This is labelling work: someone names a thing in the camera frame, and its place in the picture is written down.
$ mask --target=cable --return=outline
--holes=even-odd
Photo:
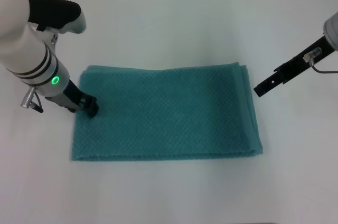
[[[39,97],[39,95],[38,95],[36,92],[34,92],[34,94],[35,94],[35,96],[36,96],[36,98],[37,98],[37,102],[39,103],[39,107],[40,107],[40,109],[41,109],[42,112],[43,112],[43,108],[42,108],[42,104],[41,104],[41,101],[40,101],[40,97]]]
[[[312,67],[313,70],[315,70],[318,73],[324,73],[324,74],[327,74],[327,73],[338,73],[338,71],[320,71],[317,68],[315,68],[315,66],[311,66],[311,67]]]

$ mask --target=folded towel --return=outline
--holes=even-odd
[[[222,66],[141,70],[90,66],[80,89],[99,111],[76,114],[75,161],[150,161],[262,153],[248,71]]]

